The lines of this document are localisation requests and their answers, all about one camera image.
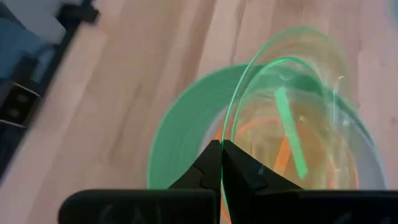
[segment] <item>black device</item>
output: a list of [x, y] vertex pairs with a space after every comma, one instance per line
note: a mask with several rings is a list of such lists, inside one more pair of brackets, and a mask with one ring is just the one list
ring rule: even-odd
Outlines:
[[398, 223], [396, 191], [304, 190], [216, 140], [169, 189], [84, 190], [64, 201], [58, 222], [219, 223], [221, 175], [231, 223]]
[[[82, 22], [94, 24], [98, 19], [100, 13], [91, 2], [84, 0], [80, 5], [63, 4], [57, 16], [65, 28], [61, 42], [57, 45], [45, 44], [34, 54], [22, 51], [10, 77], [0, 78], [0, 180], [32, 124], [78, 26]], [[0, 12], [1, 9], [6, 7], [0, 3]], [[16, 18], [10, 19], [18, 24]], [[40, 63], [39, 57], [48, 50], [54, 50], [54, 56], [41, 80], [35, 82], [32, 77]]]

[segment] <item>wood grain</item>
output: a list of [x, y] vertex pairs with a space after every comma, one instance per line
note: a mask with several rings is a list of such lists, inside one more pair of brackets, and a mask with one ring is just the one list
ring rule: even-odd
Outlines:
[[398, 188], [398, 32], [387, 1], [97, 0], [0, 190], [0, 223], [56, 223], [70, 194], [144, 188], [152, 138], [195, 79], [246, 63], [281, 30], [313, 26], [341, 46], [359, 112]]

